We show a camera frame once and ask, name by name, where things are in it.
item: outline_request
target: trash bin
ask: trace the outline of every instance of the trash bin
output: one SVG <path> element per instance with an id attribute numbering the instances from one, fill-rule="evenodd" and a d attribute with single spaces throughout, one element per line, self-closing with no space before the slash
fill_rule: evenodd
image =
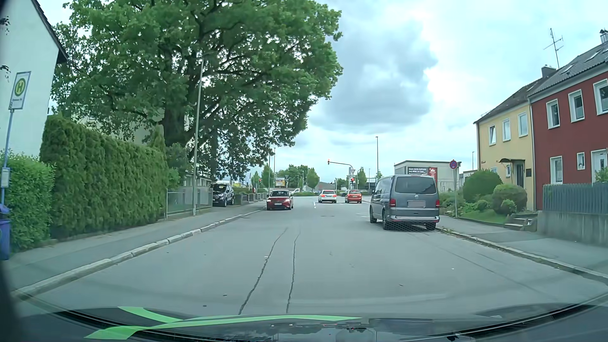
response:
<path id="1" fill-rule="evenodd" d="M 8 260 L 10 257 L 10 220 L 6 218 L 9 209 L 0 204 L 0 260 Z"/>

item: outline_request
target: building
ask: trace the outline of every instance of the building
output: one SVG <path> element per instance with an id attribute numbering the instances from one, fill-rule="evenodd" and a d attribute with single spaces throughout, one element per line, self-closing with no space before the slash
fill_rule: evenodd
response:
<path id="1" fill-rule="evenodd" d="M 544 184 L 592 183 L 608 166 L 608 31 L 600 38 L 528 94 L 537 209 Z"/>
<path id="2" fill-rule="evenodd" d="M 555 69 L 544 66 L 541 78 L 521 87 L 474 122 L 478 168 L 498 173 L 503 183 L 523 187 L 528 193 L 528 208 L 534 206 L 534 162 L 527 94 L 554 73 Z"/>
<path id="3" fill-rule="evenodd" d="M 456 175 L 460 169 L 460 162 L 456 168 Z M 418 161 L 405 160 L 395 164 L 395 175 L 429 175 L 435 177 L 437 188 L 440 192 L 456 189 L 458 186 L 454 170 L 450 168 L 449 161 Z"/>
<path id="4" fill-rule="evenodd" d="M 0 19 L 0 141 L 4 148 L 15 75 L 30 71 L 24 108 L 13 116 L 9 148 L 38 156 L 55 65 L 65 63 L 67 54 L 36 0 L 7 0 Z"/>

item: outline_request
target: billboard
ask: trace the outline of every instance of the billboard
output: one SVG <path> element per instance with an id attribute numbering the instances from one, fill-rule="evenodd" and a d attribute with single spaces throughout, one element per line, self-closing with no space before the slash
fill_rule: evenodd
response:
<path id="1" fill-rule="evenodd" d="M 274 186 L 275 187 L 285 187 L 285 178 L 275 178 L 274 179 Z"/>

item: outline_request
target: yellow house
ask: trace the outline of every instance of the yellow house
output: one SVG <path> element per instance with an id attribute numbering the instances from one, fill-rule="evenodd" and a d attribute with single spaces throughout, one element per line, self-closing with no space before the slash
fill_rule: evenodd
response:
<path id="1" fill-rule="evenodd" d="M 527 93 L 550 74 L 547 72 L 545 77 L 522 87 L 474 122 L 478 170 L 489 169 L 498 173 L 503 183 L 523 187 L 528 193 L 527 209 L 530 210 L 534 209 L 534 170 Z"/>

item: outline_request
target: green tape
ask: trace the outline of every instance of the green tape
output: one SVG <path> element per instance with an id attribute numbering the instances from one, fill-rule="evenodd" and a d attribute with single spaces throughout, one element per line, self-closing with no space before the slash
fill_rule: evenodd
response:
<path id="1" fill-rule="evenodd" d="M 134 333 L 144 330 L 158 330 L 158 329 L 174 329 L 183 327 L 199 327 L 199 326 L 215 326 L 220 324 L 233 324 L 233 323 L 248 323 L 248 322 L 260 322 L 260 321 L 273 321 L 275 319 L 312 319 L 315 321 L 345 321 L 348 319 L 361 319 L 361 317 L 347 317 L 347 316 L 324 316 L 324 315 L 277 315 L 277 316 L 258 316 L 258 317 L 240 317 L 240 318 L 226 318 L 226 319 L 208 319 L 204 321 L 179 321 L 172 323 L 159 324 L 152 327 L 140 327 L 140 326 L 120 326 L 110 327 L 103 330 L 98 330 L 85 338 L 91 338 L 96 340 L 127 340 Z"/>
<path id="2" fill-rule="evenodd" d="M 173 322 L 179 322 L 179 321 L 181 321 L 181 319 L 179 319 L 179 318 L 174 318 L 174 317 L 169 317 L 169 316 L 161 315 L 160 313 L 154 313 L 152 311 L 148 311 L 148 310 L 144 309 L 143 307 L 119 306 L 118 308 L 120 310 L 124 310 L 126 312 L 130 312 L 133 315 L 137 315 L 137 316 L 141 316 L 141 317 L 152 319 L 153 321 L 158 321 L 158 322 L 163 322 L 163 323 L 173 323 Z"/>

